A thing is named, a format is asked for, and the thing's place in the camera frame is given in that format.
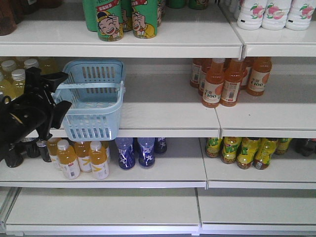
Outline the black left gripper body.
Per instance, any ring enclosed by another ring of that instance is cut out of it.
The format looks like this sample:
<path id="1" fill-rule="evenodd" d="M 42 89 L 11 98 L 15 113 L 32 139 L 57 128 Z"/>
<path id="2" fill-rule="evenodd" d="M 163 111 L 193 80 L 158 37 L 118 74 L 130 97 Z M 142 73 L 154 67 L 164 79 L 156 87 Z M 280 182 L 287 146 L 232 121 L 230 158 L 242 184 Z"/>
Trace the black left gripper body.
<path id="1" fill-rule="evenodd" d="M 51 137 L 54 102 L 50 92 L 36 89 L 14 100 L 14 117 L 22 129 L 24 138 L 36 130 L 40 140 Z"/>

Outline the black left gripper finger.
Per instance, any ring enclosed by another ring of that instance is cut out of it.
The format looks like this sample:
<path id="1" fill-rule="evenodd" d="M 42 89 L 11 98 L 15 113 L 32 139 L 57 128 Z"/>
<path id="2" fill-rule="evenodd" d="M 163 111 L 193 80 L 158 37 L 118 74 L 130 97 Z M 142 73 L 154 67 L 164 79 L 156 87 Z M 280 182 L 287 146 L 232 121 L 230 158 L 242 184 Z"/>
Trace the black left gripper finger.
<path id="1" fill-rule="evenodd" d="M 57 87 L 68 78 L 68 74 L 64 72 L 41 75 L 41 69 L 36 67 L 28 68 L 25 71 L 25 76 L 24 90 L 42 87 L 46 90 L 56 90 Z"/>
<path id="2" fill-rule="evenodd" d="M 64 116 L 67 111 L 70 109 L 72 103 L 69 101 L 61 101 L 56 104 L 53 100 L 49 102 L 49 112 L 48 112 L 48 128 L 57 128 L 61 127 Z"/>

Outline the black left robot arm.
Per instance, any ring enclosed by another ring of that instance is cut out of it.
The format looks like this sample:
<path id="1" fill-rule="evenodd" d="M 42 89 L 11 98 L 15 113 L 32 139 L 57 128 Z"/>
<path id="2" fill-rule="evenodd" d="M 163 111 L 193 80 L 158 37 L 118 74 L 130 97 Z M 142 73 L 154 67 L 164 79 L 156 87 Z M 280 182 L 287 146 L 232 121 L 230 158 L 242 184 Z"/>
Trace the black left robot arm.
<path id="1" fill-rule="evenodd" d="M 23 162 L 15 145 L 36 130 L 39 140 L 48 140 L 51 128 L 60 128 L 71 102 L 55 103 L 52 93 L 68 78 L 65 72 L 42 75 L 41 70 L 31 67 L 25 71 L 24 93 L 8 103 L 0 103 L 0 158 L 8 167 Z"/>

